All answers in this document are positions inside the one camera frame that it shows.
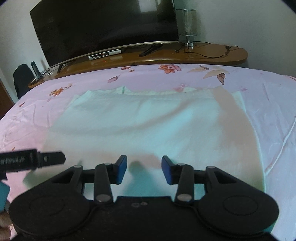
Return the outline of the person's left hand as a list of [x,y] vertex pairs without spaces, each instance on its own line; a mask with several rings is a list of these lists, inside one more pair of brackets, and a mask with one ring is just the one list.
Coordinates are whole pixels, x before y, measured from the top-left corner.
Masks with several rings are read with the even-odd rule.
[[10,216],[7,211],[1,213],[0,216],[0,241],[10,240],[12,224]]

